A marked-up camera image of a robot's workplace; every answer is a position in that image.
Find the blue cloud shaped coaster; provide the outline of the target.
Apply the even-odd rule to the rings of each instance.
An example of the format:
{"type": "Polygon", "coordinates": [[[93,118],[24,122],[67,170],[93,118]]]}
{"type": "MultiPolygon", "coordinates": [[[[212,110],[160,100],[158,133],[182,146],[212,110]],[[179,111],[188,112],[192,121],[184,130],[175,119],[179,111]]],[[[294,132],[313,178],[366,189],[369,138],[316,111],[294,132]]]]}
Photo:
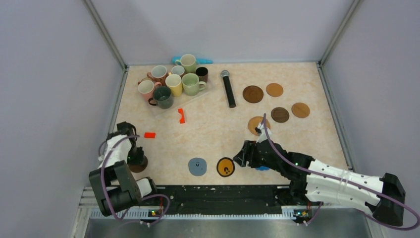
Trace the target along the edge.
{"type": "Polygon", "coordinates": [[[270,170],[270,168],[265,167],[265,166],[261,166],[261,167],[256,168],[256,170],[258,170],[258,171],[268,171],[268,170],[270,170]]]}

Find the orange black smiley coaster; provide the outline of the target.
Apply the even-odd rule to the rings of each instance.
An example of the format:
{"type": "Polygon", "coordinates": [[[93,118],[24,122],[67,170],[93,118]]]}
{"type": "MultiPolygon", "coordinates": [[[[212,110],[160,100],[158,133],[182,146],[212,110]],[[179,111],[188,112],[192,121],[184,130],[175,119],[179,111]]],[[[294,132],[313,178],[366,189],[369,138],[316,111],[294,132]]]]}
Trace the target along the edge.
{"type": "Polygon", "coordinates": [[[216,165],[216,171],[221,177],[229,177],[235,172],[234,161],[230,158],[221,158],[216,165]]]}

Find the grey smiley silicone coaster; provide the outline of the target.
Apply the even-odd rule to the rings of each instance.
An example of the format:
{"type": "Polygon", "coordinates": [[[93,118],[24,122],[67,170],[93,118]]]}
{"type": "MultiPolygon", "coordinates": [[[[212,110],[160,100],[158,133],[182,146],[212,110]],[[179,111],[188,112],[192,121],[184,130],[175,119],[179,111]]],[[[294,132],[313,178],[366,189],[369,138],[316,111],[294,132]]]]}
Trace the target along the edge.
{"type": "Polygon", "coordinates": [[[188,162],[188,169],[194,176],[203,176],[207,172],[207,162],[202,158],[193,158],[188,162]]]}

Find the walnut grooved round coaster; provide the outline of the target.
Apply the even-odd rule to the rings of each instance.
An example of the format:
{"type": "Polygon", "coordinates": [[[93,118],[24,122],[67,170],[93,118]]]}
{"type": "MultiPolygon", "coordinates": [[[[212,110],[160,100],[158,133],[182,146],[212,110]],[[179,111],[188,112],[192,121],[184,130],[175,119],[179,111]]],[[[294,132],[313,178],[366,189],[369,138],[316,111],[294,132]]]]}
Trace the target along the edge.
{"type": "Polygon", "coordinates": [[[145,156],[141,164],[129,164],[128,167],[133,173],[140,173],[146,169],[148,165],[148,158],[145,156]]]}

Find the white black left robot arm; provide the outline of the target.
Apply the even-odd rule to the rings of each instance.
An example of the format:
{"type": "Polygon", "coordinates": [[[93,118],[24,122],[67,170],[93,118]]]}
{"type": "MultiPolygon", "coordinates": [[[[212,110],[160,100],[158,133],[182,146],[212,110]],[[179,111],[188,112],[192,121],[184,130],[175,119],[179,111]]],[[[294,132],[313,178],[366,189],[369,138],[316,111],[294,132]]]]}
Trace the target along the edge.
{"type": "Polygon", "coordinates": [[[140,205],[142,201],[153,205],[159,192],[150,177],[135,180],[133,173],[142,172],[148,165],[142,147],[138,147],[134,125],[124,121],[117,130],[107,135],[99,146],[100,165],[89,173],[94,196],[104,216],[140,205]]]}

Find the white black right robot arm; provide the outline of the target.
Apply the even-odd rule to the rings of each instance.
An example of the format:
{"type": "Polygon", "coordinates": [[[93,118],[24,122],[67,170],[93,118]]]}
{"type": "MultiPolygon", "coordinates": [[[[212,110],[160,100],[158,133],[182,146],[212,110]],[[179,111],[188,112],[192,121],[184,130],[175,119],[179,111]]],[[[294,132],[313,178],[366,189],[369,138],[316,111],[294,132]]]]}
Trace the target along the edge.
{"type": "Polygon", "coordinates": [[[405,190],[396,175],[366,176],[327,165],[297,152],[246,140],[234,162],[241,167],[267,167],[290,180],[296,204],[323,202],[352,207],[395,227],[403,225],[405,190]]]}

